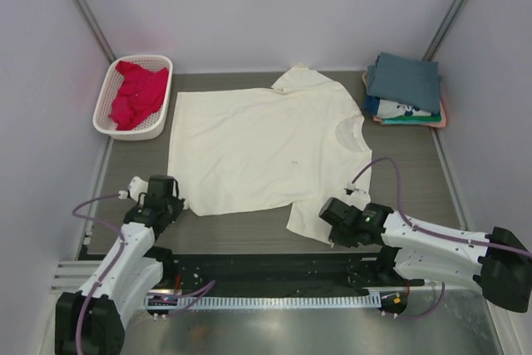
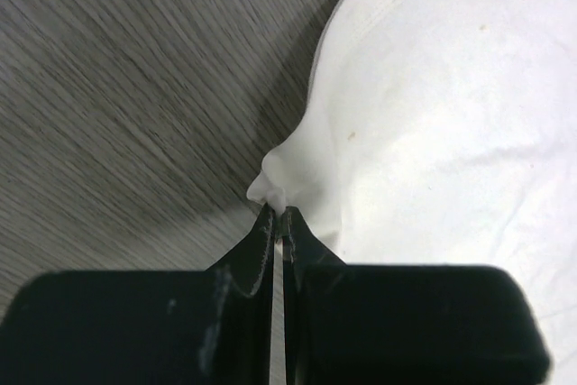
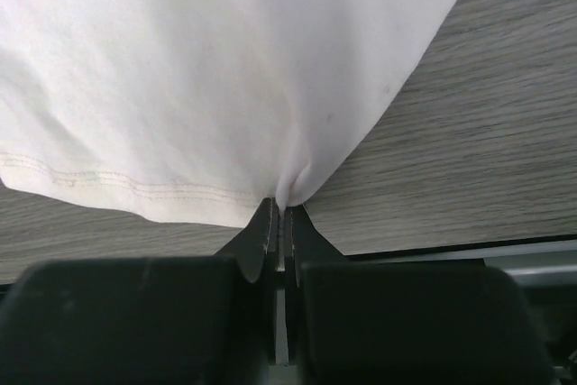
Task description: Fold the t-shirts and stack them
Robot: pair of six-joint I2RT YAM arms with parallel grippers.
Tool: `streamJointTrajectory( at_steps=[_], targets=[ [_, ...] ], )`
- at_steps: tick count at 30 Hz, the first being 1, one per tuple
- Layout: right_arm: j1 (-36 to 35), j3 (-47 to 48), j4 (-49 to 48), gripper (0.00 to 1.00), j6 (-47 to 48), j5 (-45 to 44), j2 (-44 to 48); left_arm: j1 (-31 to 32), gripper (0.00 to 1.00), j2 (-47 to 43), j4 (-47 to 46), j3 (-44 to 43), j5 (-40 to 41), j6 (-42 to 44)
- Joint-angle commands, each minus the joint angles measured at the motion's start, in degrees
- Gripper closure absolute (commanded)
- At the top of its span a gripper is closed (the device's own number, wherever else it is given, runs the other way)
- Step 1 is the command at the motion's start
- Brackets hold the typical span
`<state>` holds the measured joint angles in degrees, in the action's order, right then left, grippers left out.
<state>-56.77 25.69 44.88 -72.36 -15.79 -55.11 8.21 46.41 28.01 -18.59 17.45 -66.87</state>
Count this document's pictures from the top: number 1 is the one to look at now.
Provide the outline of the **cream white t shirt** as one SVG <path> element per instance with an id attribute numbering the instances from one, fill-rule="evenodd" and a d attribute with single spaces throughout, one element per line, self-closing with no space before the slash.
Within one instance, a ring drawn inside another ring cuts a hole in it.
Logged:
<path id="1" fill-rule="evenodd" d="M 302 65 L 272 86 L 181 92 L 172 121 L 168 172 L 198 216 L 289 206 L 287 229 L 327 242 L 319 218 L 329 198 L 363 208 L 372 152 L 365 121 L 343 84 Z"/>

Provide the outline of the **white perforated plastic basket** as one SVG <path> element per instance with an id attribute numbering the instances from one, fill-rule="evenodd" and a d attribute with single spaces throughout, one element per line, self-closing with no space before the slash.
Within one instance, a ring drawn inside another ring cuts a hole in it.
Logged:
<path id="1" fill-rule="evenodd" d="M 110 65 L 93 113 L 97 131 L 115 140 L 161 134 L 170 104 L 172 61 L 161 55 L 121 57 Z"/>

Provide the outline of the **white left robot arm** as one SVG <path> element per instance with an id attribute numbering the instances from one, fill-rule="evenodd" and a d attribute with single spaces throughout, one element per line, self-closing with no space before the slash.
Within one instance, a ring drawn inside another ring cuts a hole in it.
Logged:
<path id="1" fill-rule="evenodd" d="M 155 246 L 184 208 L 178 182 L 168 175 L 131 181 L 121 197 L 135 205 L 90 278 L 55 306 L 56 354 L 118 354 L 133 313 L 155 287 L 168 288 L 177 272 L 170 249 Z"/>

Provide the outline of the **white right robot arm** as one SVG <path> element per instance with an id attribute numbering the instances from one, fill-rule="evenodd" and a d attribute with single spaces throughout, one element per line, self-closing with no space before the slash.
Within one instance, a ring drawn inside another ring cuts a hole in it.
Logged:
<path id="1" fill-rule="evenodd" d="M 400 210 L 369 203 L 363 210 L 337 198 L 319 212 L 333 244 L 377 244 L 373 272 L 380 284 L 431 280 L 468 288 L 495 306 L 526 313 L 531 297 L 531 253 L 511 231 L 489 233 L 437 226 Z"/>

